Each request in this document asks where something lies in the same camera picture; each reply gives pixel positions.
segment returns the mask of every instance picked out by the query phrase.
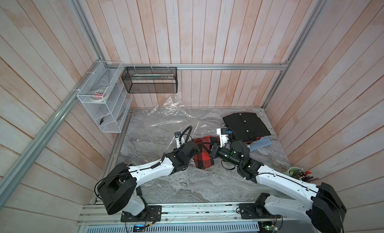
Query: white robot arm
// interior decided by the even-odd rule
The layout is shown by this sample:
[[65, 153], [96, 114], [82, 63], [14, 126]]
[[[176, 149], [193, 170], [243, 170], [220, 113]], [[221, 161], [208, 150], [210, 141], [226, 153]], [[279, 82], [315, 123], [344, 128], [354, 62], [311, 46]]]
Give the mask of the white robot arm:
[[[101, 181], [97, 189], [108, 214], [123, 210], [132, 216], [145, 216], [147, 205], [140, 194], [140, 185], [161, 176], [183, 171], [188, 167], [189, 161], [199, 152], [199, 146], [193, 141], [187, 141], [188, 136], [186, 142], [183, 142], [182, 135], [185, 131], [183, 134], [176, 133], [175, 136], [181, 138], [179, 141], [177, 137], [180, 147], [174, 151], [164, 153], [161, 159], [144, 165], [118, 164]], [[223, 148], [222, 145], [218, 143], [212, 145], [210, 148], [212, 158], [220, 158], [237, 166], [237, 172], [244, 179], [270, 186], [294, 199], [262, 193], [253, 206], [258, 215], [264, 213], [267, 216], [289, 216], [312, 223], [322, 233], [341, 231], [346, 208], [330, 185], [322, 183], [321, 186], [317, 186], [271, 169], [262, 162], [250, 158], [250, 150], [241, 140], [233, 140], [230, 149]]]

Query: white wire shelf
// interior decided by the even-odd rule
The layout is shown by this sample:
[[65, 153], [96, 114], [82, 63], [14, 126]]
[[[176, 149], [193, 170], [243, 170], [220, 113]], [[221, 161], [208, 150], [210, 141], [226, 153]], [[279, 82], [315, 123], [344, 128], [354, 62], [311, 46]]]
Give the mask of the white wire shelf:
[[[106, 68], [107, 64], [117, 67]], [[111, 96], [111, 91], [122, 74], [122, 70], [121, 62], [101, 61], [80, 89], [77, 97], [82, 103], [105, 104]]]
[[132, 96], [126, 99], [124, 83], [117, 83], [122, 70], [120, 62], [99, 62], [77, 95], [102, 132], [121, 132], [122, 121], [133, 100]]

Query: gray marble surface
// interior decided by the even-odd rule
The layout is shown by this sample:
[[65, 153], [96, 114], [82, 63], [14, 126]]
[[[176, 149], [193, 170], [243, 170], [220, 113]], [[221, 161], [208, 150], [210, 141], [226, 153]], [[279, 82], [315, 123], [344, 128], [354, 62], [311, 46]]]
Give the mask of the gray marble surface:
[[[163, 152], [171, 152], [175, 148], [174, 132], [193, 125], [194, 138], [215, 135], [216, 128], [224, 123], [224, 116], [247, 111], [255, 112], [261, 118], [271, 131], [269, 137], [272, 141], [272, 145], [252, 151], [251, 157], [280, 172], [290, 167], [263, 109], [189, 110], [179, 106], [174, 104], [153, 111], [133, 111], [117, 163], [140, 165], [157, 160]], [[143, 184], [143, 196], [148, 203], [254, 201], [262, 192], [288, 198], [275, 189], [244, 180], [236, 170], [224, 169], [220, 161], [215, 159], [214, 166], [205, 170], [195, 168], [191, 161], [185, 171]]]

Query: light blue fabric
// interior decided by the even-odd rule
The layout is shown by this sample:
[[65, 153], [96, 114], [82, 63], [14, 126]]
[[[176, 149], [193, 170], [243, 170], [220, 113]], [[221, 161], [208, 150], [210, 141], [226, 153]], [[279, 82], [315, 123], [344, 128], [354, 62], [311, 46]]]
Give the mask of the light blue fabric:
[[261, 138], [260, 140], [253, 142], [249, 146], [250, 146], [250, 150], [252, 151], [252, 150], [262, 148], [262, 147], [266, 147], [266, 146], [271, 145], [271, 144], [272, 144], [272, 142], [269, 139], [269, 137], [265, 136], [265, 137]]

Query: red plaid cloth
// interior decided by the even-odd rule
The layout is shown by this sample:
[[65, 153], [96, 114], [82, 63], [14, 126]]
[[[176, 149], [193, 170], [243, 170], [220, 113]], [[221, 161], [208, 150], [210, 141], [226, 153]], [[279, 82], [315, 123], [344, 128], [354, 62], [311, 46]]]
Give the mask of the red plaid cloth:
[[205, 136], [193, 140], [200, 148], [200, 152], [195, 154], [194, 161], [196, 168], [205, 169], [214, 165], [214, 159], [209, 156], [209, 149], [213, 143], [220, 143], [220, 138], [215, 136]]

